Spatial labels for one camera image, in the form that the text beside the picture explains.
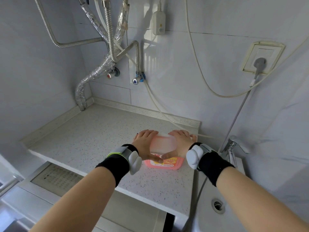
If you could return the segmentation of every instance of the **faucet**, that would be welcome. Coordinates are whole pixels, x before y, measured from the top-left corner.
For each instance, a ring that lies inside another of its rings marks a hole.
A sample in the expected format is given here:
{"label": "faucet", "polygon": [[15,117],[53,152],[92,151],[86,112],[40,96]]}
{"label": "faucet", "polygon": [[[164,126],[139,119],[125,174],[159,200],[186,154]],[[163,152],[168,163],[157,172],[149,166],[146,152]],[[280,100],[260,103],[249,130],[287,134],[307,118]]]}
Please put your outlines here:
{"label": "faucet", "polygon": [[237,168],[237,161],[233,152],[233,148],[236,145],[238,145],[246,154],[250,153],[249,148],[247,148],[241,140],[239,140],[235,135],[230,136],[225,148],[223,149],[223,152],[227,151],[227,155],[229,155],[229,162],[233,164],[235,168]]}

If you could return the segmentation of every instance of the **product label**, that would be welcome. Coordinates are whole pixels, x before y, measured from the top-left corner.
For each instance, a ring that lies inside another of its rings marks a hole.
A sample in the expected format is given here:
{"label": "product label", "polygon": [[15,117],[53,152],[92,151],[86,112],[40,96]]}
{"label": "product label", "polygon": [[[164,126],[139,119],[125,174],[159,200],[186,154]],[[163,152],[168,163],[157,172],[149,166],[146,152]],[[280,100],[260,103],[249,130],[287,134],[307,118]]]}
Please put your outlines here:
{"label": "product label", "polygon": [[160,164],[158,162],[155,162],[153,160],[150,160],[150,164],[151,165],[162,166],[162,167],[174,167],[176,162],[177,162],[177,158],[176,157],[172,157],[170,159],[164,160],[162,164]]}

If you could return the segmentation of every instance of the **forearm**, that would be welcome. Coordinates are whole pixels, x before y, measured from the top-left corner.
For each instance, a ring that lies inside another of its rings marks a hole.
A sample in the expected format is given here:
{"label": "forearm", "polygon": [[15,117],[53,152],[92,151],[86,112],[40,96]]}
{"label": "forearm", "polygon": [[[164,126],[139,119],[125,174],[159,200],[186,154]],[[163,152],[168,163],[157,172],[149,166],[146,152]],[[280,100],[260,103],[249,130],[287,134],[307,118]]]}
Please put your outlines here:
{"label": "forearm", "polygon": [[250,232],[309,231],[288,207],[233,167],[221,172],[217,188]]}
{"label": "forearm", "polygon": [[115,178],[107,168],[95,168],[70,189],[31,232],[92,231],[115,185]]}

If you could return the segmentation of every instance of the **white wearable sensor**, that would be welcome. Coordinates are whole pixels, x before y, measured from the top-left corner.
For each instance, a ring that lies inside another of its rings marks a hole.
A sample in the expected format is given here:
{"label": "white wearable sensor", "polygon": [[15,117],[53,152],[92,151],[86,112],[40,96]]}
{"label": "white wearable sensor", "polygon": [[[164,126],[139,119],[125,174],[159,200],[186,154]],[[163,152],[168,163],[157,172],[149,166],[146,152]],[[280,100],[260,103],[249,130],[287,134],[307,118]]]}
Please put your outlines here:
{"label": "white wearable sensor", "polygon": [[131,152],[127,147],[118,147],[112,153],[110,153],[107,157],[112,154],[122,155],[126,158],[130,165],[130,174],[134,175],[141,168],[141,157],[138,155],[136,151]]}
{"label": "white wearable sensor", "polygon": [[200,146],[194,145],[191,150],[188,150],[186,155],[189,166],[193,169],[197,169],[203,155],[211,151],[213,151],[213,149],[205,144],[201,144]]}

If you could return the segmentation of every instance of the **person's right arm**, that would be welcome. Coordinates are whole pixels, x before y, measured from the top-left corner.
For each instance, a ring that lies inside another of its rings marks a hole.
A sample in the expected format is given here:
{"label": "person's right arm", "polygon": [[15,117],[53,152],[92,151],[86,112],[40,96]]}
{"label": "person's right arm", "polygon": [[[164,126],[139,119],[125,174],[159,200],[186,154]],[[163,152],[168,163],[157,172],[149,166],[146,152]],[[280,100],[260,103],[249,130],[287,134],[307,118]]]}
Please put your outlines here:
{"label": "person's right arm", "polygon": [[[161,158],[168,159],[173,156],[185,158],[189,148],[192,148],[196,142],[196,136],[189,135],[185,130],[174,130],[169,134],[176,138],[177,149],[164,154]],[[228,165],[231,166],[217,153],[211,152],[201,158],[198,167],[218,188],[246,230],[249,232],[309,231],[308,224],[282,202]]]}

